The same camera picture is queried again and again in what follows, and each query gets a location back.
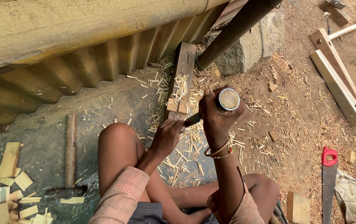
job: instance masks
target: wooden frame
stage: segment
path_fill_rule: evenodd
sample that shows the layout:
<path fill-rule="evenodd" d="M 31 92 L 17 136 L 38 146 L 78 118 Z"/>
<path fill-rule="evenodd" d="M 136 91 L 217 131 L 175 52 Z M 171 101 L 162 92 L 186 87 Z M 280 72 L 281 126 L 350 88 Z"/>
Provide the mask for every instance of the wooden frame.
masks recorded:
<path fill-rule="evenodd" d="M 318 49 L 312 53 L 311 58 L 351 126 L 356 126 L 356 87 L 331 40 L 355 29 L 356 24 L 327 35 L 325 29 L 320 28 L 309 35 Z M 325 76 L 331 78 L 335 75 L 339 79 L 326 80 L 325 78 Z"/>

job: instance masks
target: plaid shirt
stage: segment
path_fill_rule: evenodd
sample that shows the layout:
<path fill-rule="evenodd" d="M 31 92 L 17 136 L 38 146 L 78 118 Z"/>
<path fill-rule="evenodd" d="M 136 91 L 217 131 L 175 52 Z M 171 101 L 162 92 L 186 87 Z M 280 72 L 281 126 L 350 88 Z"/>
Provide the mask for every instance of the plaid shirt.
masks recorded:
<path fill-rule="evenodd" d="M 88 224 L 126 224 L 148 181 L 142 170 L 126 167 L 100 199 Z"/>

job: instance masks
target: bracelet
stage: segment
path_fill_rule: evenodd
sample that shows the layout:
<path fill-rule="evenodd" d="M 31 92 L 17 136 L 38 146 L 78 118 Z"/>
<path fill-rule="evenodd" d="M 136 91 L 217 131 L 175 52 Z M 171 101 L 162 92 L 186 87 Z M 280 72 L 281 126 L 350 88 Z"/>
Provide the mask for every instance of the bracelet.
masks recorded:
<path fill-rule="evenodd" d="M 231 139 L 232 139 L 232 138 L 229 136 L 228 141 L 227 141 L 221 148 L 219 148 L 218 150 L 216 150 L 216 151 L 213 152 L 213 153 L 207 154 L 208 150 L 210 150 L 210 146 L 209 146 L 209 147 L 204 151 L 204 155 L 205 155 L 205 156 L 208 156 L 208 157 L 211 157 L 211 156 L 213 156 L 213 155 L 216 155 L 217 153 L 219 153 L 220 151 L 222 151 L 222 150 L 229 144 L 229 142 L 230 142 Z"/>
<path fill-rule="evenodd" d="M 213 159 L 221 159 L 221 158 L 225 158 L 226 156 L 228 156 L 229 154 L 231 154 L 233 152 L 232 147 L 229 147 L 229 153 L 224 155 L 224 156 L 211 156 L 211 158 Z"/>

